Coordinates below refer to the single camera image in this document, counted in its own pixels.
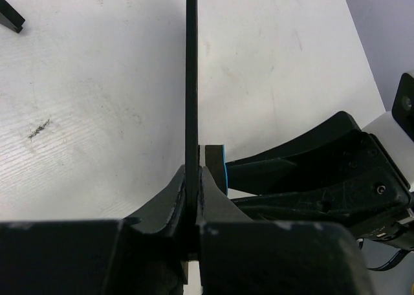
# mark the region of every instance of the black vertical bar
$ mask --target black vertical bar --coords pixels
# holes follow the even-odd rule
[[[197,114],[197,0],[186,5],[186,202],[195,219],[199,193],[199,136]]]

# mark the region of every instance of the white table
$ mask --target white table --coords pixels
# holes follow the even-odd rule
[[[136,210],[184,161],[185,0],[7,1],[0,219]],[[345,0],[199,0],[199,107],[228,160],[384,112]]]

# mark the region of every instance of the table surface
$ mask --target table surface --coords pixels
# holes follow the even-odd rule
[[[184,161],[185,0],[7,0],[0,219],[123,217]],[[199,0],[201,144],[228,160],[384,107],[345,0]]]

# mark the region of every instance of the blue strip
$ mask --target blue strip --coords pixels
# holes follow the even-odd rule
[[[226,166],[226,154],[224,153],[224,145],[223,145],[223,162],[224,162],[224,175],[226,176],[226,196],[228,196],[228,176],[227,176],[227,166]]]

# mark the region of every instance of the tabletop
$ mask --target tabletop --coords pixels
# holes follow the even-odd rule
[[[0,219],[123,217],[184,162],[185,0],[7,0]],[[384,112],[345,0],[199,0],[199,133],[234,160]]]

